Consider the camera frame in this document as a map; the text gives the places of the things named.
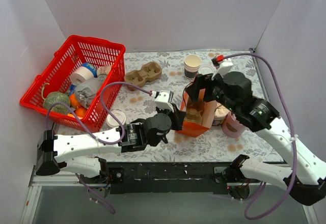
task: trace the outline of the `pulp cup holder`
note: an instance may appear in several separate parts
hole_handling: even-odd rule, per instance
[[[133,70],[124,76],[124,81],[138,87],[142,87],[145,83],[154,81],[162,75],[162,68],[156,62],[144,64],[140,70]],[[134,87],[129,87],[131,91],[136,90]]]

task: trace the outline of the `coffee cup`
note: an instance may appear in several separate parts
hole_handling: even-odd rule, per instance
[[[184,75],[188,79],[193,79],[197,75],[201,63],[202,63],[202,60],[200,59],[199,56],[197,56],[195,54],[187,55],[187,57],[185,57],[184,62],[183,62]]]

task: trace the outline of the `gray floor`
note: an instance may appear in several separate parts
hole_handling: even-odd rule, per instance
[[[283,193],[267,186],[250,214],[267,210]],[[214,198],[209,193],[133,193],[109,195],[108,199],[116,206],[115,215],[89,201],[84,187],[42,187],[33,223],[308,223],[302,205],[292,198],[254,222],[243,215],[247,203]]]

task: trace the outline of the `orange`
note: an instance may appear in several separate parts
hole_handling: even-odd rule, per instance
[[[79,107],[82,106],[80,103],[78,103],[78,101],[77,101],[76,96],[75,96],[74,93],[70,95],[69,99],[70,99],[70,105],[72,107],[79,108]]]
[[[87,109],[84,107],[79,107],[75,110],[75,113],[78,117],[84,117],[86,115]]]
[[[67,116],[75,118],[75,116],[73,116],[73,114],[71,114],[71,113],[67,114]]]

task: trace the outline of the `white wall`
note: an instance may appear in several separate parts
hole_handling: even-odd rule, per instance
[[[301,140],[326,160],[326,0],[281,0],[257,47],[271,62]],[[277,92],[261,64],[267,93],[281,110]],[[326,200],[314,206],[326,222]]]
[[[64,35],[128,51],[256,47],[280,0],[46,0]]]
[[[44,0],[0,0],[0,223],[19,223],[44,117],[19,99],[64,42]]]

